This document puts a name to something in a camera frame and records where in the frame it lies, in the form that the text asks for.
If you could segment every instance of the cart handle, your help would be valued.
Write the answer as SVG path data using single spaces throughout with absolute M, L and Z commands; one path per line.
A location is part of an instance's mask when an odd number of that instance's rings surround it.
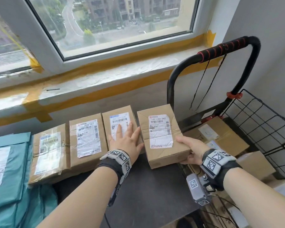
M 179 63 L 174 70 L 172 71 L 168 83 L 167 83 L 167 104 L 170 104 L 172 109 L 174 110 L 174 85 L 177 77 L 180 75 L 180 73 L 187 68 L 190 65 L 196 64 L 196 63 L 202 63 L 205 61 L 209 61 L 211 59 L 223 56 L 227 53 L 231 53 L 233 51 L 242 49 L 247 47 L 247 45 L 252 45 L 252 52 L 251 55 L 247 61 L 247 64 L 245 66 L 245 69 L 243 71 L 243 74 L 236 84 L 236 86 L 231 91 L 232 95 L 236 95 L 240 89 L 243 87 L 245 82 L 247 81 L 251 70 L 256 62 L 256 59 L 259 55 L 260 49 L 261 49 L 261 42 L 257 37 L 251 36 L 251 37 L 241 37 L 235 40 L 232 40 L 230 42 L 218 44 L 217 46 L 211 47 L 209 49 L 202 50 L 198 52 L 197 54 L 186 58 L 181 63 Z

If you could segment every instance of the black wire mesh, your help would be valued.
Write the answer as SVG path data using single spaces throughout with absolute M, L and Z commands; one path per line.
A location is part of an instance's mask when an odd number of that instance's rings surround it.
M 234 99 L 222 115 L 249 139 L 247 151 L 260 150 L 279 173 L 276 177 L 285 179 L 285 118 L 247 90 L 241 93 L 243 97 Z

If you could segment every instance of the cable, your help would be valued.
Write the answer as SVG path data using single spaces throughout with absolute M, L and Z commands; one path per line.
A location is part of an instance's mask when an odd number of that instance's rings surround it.
M 204 100 L 205 96 L 206 96 L 206 95 L 207 95 L 207 93 L 209 92 L 209 89 L 211 88 L 212 83 L 213 83 L 213 81 L 214 81 L 214 79 L 215 79 L 215 77 L 216 77 L 216 75 L 217 75 L 217 73 L 218 73 L 219 69 L 221 68 L 221 65 L 223 64 L 223 62 L 224 62 L 224 60 L 225 60 L 226 56 L 227 56 L 227 53 L 224 55 L 223 60 L 222 60 L 221 64 L 219 65 L 219 68 L 217 69 L 217 71 L 216 71 L 216 73 L 215 73 L 215 75 L 214 75 L 214 77 L 213 77 L 213 79 L 212 79 L 212 82 L 211 82 L 211 84 L 210 84 L 210 86 L 209 86 L 209 88 L 208 88 L 208 90 L 207 90 L 207 92 L 206 92 L 206 94 L 204 95 L 203 99 L 201 100 L 201 103 L 203 102 L 203 100 Z
M 105 215 L 105 221 L 107 222 L 108 227 L 111 228 L 110 223 L 109 223 L 106 215 Z
M 206 68 L 205 68 L 205 70 L 204 70 L 203 76 L 201 77 L 201 80 L 203 79 L 203 77 L 204 77 L 204 75 L 205 75 L 205 72 L 206 72 L 206 69 L 207 69 L 207 67 L 208 67 L 208 65 L 209 65 L 209 62 L 210 62 L 210 60 L 208 61 L 207 65 L 206 65 Z M 200 80 L 200 83 L 198 84 L 198 87 L 197 87 L 196 92 L 195 92 L 195 94 L 194 94 L 194 97 L 193 97 L 193 100 L 192 100 L 192 102 L 191 102 L 191 106 L 190 106 L 189 110 L 192 108 L 192 104 L 193 104 L 193 101 L 194 101 L 194 99 L 195 99 L 196 93 L 198 92 L 198 88 L 199 88 L 199 85 L 201 84 L 201 80 Z
M 236 205 L 234 205 L 233 203 L 231 203 L 231 202 L 228 201 L 227 199 L 224 199 L 224 198 L 222 198 L 222 197 L 220 197 L 220 196 L 218 196 L 218 195 L 214 195 L 214 194 L 209 194 L 209 195 L 210 195 L 210 196 L 214 196 L 214 197 L 218 197 L 218 198 L 220 198 L 220 199 L 222 199 L 222 200 L 224 200 L 224 201 L 230 203 L 230 204 L 233 205 L 235 208 L 237 208 L 239 211 L 241 211 Z

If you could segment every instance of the hand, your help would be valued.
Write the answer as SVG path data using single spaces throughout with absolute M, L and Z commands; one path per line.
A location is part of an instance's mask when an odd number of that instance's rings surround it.
M 110 149 L 121 149 L 125 151 L 130 156 L 131 165 L 133 165 L 144 146 L 143 143 L 136 146 L 139 133 L 140 127 L 133 132 L 133 122 L 130 122 L 127 131 L 125 132 L 125 136 L 122 137 L 122 127 L 119 124 L 116 131 L 116 141 L 109 134 Z
M 181 162 L 181 164 L 184 165 L 196 164 L 200 166 L 202 164 L 202 158 L 204 153 L 210 149 L 209 146 L 207 146 L 202 141 L 194 138 L 185 137 L 182 135 L 177 136 L 176 141 L 186 144 L 192 150 L 192 154 L 189 154 L 187 159 Z

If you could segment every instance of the black table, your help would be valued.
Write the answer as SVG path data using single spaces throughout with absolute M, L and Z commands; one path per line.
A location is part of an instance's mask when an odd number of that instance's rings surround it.
M 54 184 L 59 201 L 65 199 L 91 172 Z M 194 203 L 177 164 L 150 169 L 145 154 L 138 157 L 106 215 L 112 228 L 158 228 L 199 207 Z M 107 228 L 105 219 L 101 228 Z

